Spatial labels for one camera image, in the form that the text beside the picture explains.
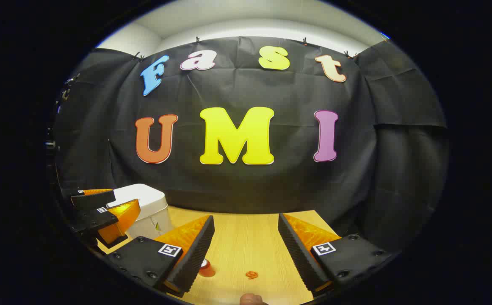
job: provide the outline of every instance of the yellow letter m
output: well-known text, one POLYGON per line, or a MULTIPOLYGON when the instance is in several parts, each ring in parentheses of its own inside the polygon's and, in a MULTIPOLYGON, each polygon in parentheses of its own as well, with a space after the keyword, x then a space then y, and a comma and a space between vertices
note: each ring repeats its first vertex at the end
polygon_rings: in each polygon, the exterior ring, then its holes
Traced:
POLYGON ((237 162, 242 148, 248 142, 245 164, 262 165, 274 162, 269 149, 269 124, 274 111, 266 107, 253 107, 246 112, 238 129, 224 108, 207 108, 200 116, 207 126, 205 133, 205 153, 200 157, 202 164, 221 164, 223 156, 218 152, 218 141, 229 159, 237 162))

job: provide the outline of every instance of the black fabric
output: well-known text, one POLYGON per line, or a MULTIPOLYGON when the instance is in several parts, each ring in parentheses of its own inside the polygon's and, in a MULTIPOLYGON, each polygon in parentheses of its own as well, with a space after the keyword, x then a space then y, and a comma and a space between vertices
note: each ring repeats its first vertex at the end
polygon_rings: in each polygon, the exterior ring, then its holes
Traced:
MULTIPOLYGON (((333 227, 340 224, 337 233, 351 227, 360 229, 357 223, 362 220, 361 229, 368 228, 364 234, 374 236, 385 229, 376 227, 379 221, 371 216, 372 209, 398 206, 394 197, 375 196, 374 202, 372 196, 381 189, 380 183, 393 183, 390 187, 394 189, 407 187, 401 177, 383 172, 384 166, 390 168, 391 164, 380 162, 386 162, 387 154, 401 162, 398 156, 410 155, 412 149, 401 140, 391 144, 389 138, 380 138, 385 131, 380 131, 378 125, 393 124, 405 130, 415 126, 418 132, 424 126, 445 127, 428 81, 391 43, 382 42, 362 52, 357 63, 324 47, 269 37, 207 40, 144 60, 132 58, 122 52, 97 49, 72 72, 81 75, 62 104, 54 127, 61 147, 57 162, 62 187, 114 189, 144 183, 163 191, 172 206, 208 212, 316 210, 333 227), (285 48, 289 68, 262 68, 257 60, 263 46, 285 48), (216 51, 215 67, 182 71, 180 64, 198 50, 216 51), (325 54, 341 63, 339 72, 347 77, 344 83, 327 78, 321 64, 314 60, 325 54), (144 97, 140 74, 163 55, 170 59, 163 64, 165 73, 159 77, 162 83, 144 97), (238 127, 255 106, 274 110, 269 130, 274 163, 250 166, 239 158, 231 164, 224 156, 219 166, 201 164, 205 139, 201 110, 225 108, 238 127), (316 163, 312 158, 318 148, 319 127, 314 117, 318 110, 339 116, 335 127, 337 159, 332 162, 316 163), (157 119, 165 114, 178 116, 172 152, 161 164, 146 164, 135 151, 135 121, 145 116, 155 119, 149 146, 157 150, 161 141, 157 119)), ((439 141, 432 138, 428 142, 434 156, 440 155, 439 141)), ((425 156, 417 160, 423 164, 415 168, 424 171, 417 173, 422 177, 415 185, 417 196, 428 197, 407 203, 414 211, 411 214, 426 213, 426 202, 431 204, 437 199, 438 189, 428 190, 430 185, 441 185, 440 171, 433 172, 433 168, 440 167, 438 162, 445 160, 441 159, 425 156)), ((387 215, 409 216, 391 211, 387 215)), ((409 221, 397 218, 396 225, 389 225, 388 230, 409 221)))
POLYGON ((449 159, 445 129, 376 127, 376 173, 357 223, 379 247, 396 251, 420 232, 440 199, 449 159))

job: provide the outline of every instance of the white wall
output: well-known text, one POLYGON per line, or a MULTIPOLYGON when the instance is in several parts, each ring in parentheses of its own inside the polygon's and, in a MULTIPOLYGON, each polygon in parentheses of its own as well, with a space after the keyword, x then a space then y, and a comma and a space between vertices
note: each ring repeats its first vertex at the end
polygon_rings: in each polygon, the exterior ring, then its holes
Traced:
POLYGON ((341 33, 369 46, 383 41, 379 31, 368 23, 319 0, 174 0, 147 12, 136 23, 166 39, 211 23, 241 19, 295 21, 341 33))
POLYGON ((97 48, 113 49, 138 56, 150 56, 157 52, 161 38, 143 25, 130 23, 107 37, 97 48))
POLYGON ((347 50, 352 56, 369 47, 341 33, 314 25, 278 19, 241 19, 212 23, 177 33, 163 39, 155 49, 155 53, 195 42, 196 36, 199 36, 200 40, 234 36, 262 36, 298 41, 302 41, 306 37, 307 43, 326 47, 341 53, 347 50))

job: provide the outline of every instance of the wooden table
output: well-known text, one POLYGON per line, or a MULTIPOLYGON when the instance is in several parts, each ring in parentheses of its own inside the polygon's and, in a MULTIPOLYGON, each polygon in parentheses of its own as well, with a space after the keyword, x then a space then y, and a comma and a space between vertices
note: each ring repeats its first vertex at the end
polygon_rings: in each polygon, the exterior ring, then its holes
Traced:
MULTIPOLYGON (((207 214, 214 216, 215 233, 206 258, 216 274, 208 278, 198 275, 183 301, 238 305, 244 293, 261 295, 269 305, 298 305, 312 300, 279 235, 278 214, 208 213, 171 206, 169 214, 174 227, 207 214), (249 280, 249 271, 257 272, 258 278, 249 280)), ((289 214, 334 232, 315 211, 289 214)), ((101 248, 110 253, 128 241, 112 249, 101 248)))

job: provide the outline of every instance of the white container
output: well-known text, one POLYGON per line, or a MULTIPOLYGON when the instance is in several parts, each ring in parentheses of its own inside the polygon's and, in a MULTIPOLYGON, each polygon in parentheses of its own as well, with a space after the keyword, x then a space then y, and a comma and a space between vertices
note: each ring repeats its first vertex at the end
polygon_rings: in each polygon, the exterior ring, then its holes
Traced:
POLYGON ((126 232, 131 238, 144 236, 155 239, 173 229, 163 192, 147 185, 136 184, 114 189, 114 196, 116 201, 107 203, 108 208, 139 199, 141 212, 126 232))

